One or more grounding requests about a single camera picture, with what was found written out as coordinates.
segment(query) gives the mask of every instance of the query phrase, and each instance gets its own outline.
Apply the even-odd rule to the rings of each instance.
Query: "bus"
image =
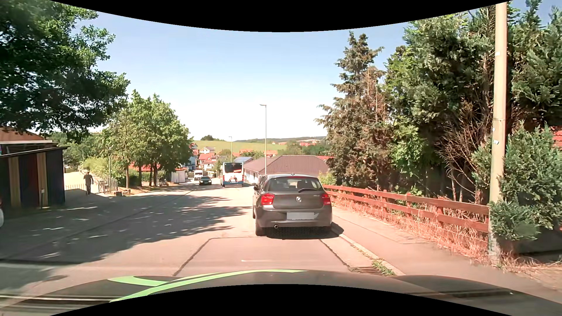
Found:
[[[220,184],[225,186],[244,186],[243,162],[223,162],[223,177]]]

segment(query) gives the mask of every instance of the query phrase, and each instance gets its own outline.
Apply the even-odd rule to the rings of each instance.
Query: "rear windshield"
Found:
[[[269,180],[268,191],[298,191],[300,189],[321,190],[322,185],[316,178],[280,177]]]
[[[240,173],[242,172],[242,164],[239,162],[228,162],[224,164],[224,173]]]

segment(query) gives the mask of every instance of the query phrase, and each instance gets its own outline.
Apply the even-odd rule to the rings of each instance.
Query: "man walking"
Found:
[[[94,184],[94,178],[89,171],[84,174],[84,180],[86,180],[86,195],[89,195],[92,191],[92,184]]]

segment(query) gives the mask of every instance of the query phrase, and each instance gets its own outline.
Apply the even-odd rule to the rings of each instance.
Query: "lamp post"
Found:
[[[230,162],[232,162],[232,136],[230,137]]]
[[[265,151],[264,151],[264,174],[268,174],[268,105],[260,104],[265,106]]]

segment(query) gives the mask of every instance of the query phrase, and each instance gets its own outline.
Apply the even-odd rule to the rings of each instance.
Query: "hill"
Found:
[[[303,139],[318,139],[322,140],[326,138],[326,136],[304,136],[304,137],[293,137],[293,138],[268,138],[268,143],[276,142],[294,142],[294,141],[301,141]],[[243,143],[264,143],[265,139],[263,138],[254,138],[254,139],[243,139],[240,141],[235,142],[243,142]]]
[[[223,149],[230,149],[230,142],[222,141],[194,141],[198,149],[203,147],[214,147],[218,153]],[[272,145],[268,144],[268,150],[281,150],[287,148],[286,145]],[[232,142],[232,151],[239,152],[242,149],[251,149],[255,151],[264,151],[264,143],[245,143],[245,142]]]

